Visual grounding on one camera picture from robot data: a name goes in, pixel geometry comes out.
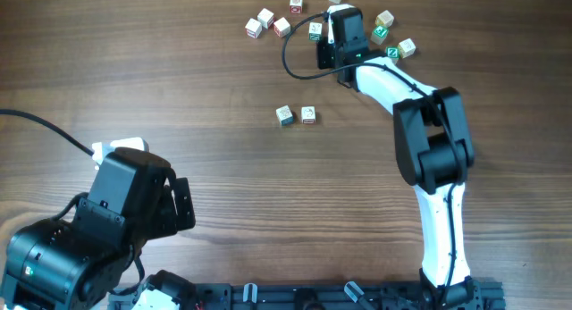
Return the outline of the red number six block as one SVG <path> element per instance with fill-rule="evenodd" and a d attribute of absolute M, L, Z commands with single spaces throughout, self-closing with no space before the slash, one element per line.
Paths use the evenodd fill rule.
<path fill-rule="evenodd" d="M 313 106 L 304 106 L 300 111 L 300 119 L 303 124 L 314 124 L 316 122 L 316 112 Z"/>

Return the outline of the blue number wooden block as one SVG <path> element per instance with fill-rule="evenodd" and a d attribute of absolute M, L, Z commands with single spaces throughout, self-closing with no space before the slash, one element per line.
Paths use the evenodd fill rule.
<path fill-rule="evenodd" d="M 294 122 L 294 116 L 288 105 L 275 110 L 277 119 L 282 126 L 290 125 Z"/>

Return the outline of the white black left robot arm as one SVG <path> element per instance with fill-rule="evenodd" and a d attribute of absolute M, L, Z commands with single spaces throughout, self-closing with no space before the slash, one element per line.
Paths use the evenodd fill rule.
<path fill-rule="evenodd" d="M 189 182 L 170 163 L 118 147 L 99 167 L 89 192 L 62 214 L 18 230 L 6 249 L 1 296 L 9 309 L 90 309 L 114 292 L 122 274 L 142 266 L 152 239 L 195 226 Z"/>

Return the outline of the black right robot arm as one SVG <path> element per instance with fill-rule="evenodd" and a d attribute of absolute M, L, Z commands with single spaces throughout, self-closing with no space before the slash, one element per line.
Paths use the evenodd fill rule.
<path fill-rule="evenodd" d="M 357 7 L 332 6 L 324 20 L 328 35 L 317 46 L 319 68 L 336 73 L 340 83 L 370 96 L 392 116 L 398 168 L 421 212 L 425 307 L 466 303 L 473 292 L 461 208 L 475 152 L 459 92 L 420 83 L 388 52 L 370 49 Z"/>

